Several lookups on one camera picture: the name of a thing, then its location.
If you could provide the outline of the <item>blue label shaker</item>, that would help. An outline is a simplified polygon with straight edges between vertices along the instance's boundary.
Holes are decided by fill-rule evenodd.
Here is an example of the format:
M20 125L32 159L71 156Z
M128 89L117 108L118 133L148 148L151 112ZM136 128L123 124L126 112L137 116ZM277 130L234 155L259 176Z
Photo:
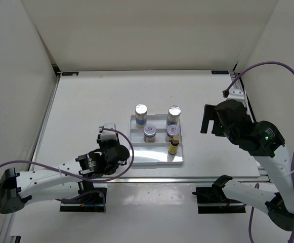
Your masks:
M147 124L147 106L144 104L138 104L135 107L135 121L136 127L142 129Z
M172 105L168 109L166 118L166 127L170 125L177 125L180 120L181 109L178 105Z

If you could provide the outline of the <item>red cap jar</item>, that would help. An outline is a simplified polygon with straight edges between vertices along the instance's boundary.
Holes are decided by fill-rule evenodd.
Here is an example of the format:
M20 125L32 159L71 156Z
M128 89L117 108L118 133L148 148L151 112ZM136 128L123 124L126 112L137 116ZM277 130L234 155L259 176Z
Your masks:
M177 125L175 125L175 124L169 125L166 130L165 141L171 142L173 137L178 136L179 134L180 134L180 128Z
M152 124L148 124L144 127L143 133L144 133L144 142L150 143L155 142L156 139L156 127Z

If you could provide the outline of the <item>yellow small bottle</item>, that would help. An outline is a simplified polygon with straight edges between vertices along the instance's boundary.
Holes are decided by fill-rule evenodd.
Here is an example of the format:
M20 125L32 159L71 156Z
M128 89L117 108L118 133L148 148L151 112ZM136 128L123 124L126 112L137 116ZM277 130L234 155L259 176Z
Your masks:
M175 135L175 136L172 137L171 144L170 144L169 149L168 149L169 154L174 155L174 154L177 153L179 142L180 142L180 136L179 135Z

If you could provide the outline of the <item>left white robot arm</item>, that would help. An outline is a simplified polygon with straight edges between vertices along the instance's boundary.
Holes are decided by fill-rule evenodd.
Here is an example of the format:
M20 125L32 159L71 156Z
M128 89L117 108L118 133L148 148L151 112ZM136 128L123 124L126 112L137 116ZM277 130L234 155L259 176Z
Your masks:
M81 211L98 206L105 211L106 188L96 180L124 166L129 150L117 139L99 142L99 148L57 167L27 172L5 170L0 179L0 213L11 214L45 200L58 200L62 211Z

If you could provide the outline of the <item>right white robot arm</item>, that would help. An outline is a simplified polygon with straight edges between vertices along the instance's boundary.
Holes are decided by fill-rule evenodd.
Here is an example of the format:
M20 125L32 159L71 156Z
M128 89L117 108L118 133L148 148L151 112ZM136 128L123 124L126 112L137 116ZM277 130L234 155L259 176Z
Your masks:
M217 202L237 200L266 215L285 231L294 224L294 170L285 140L277 127L268 121L253 122L247 108L239 101L226 100L218 105L205 105L201 133L226 137L232 144L248 152L267 172L277 192L257 190L231 176L222 175L212 184L212 196Z

